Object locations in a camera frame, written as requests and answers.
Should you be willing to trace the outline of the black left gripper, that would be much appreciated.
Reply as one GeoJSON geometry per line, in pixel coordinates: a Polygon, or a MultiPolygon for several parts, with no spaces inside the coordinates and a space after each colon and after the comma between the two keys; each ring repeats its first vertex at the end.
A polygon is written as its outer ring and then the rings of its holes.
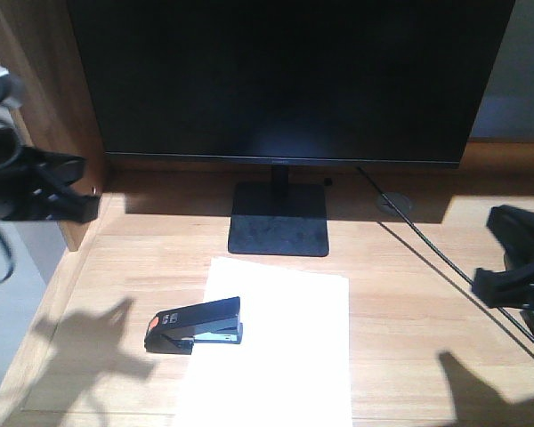
{"type": "Polygon", "coordinates": [[[83,157],[23,145],[12,128],[0,128],[0,221],[94,221],[99,196],[53,188],[68,187],[84,173],[83,157]]]}

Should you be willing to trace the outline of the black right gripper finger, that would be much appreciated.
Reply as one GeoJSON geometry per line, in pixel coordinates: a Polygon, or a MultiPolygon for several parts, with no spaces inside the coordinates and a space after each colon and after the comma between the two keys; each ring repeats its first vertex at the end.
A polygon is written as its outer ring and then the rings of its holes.
{"type": "Polygon", "coordinates": [[[489,308],[534,310],[534,261],[501,272],[477,269],[471,290],[489,308]]]}
{"type": "Polygon", "coordinates": [[[490,209],[487,228],[504,248],[506,263],[521,267],[534,262],[534,213],[511,205],[490,209]]]}

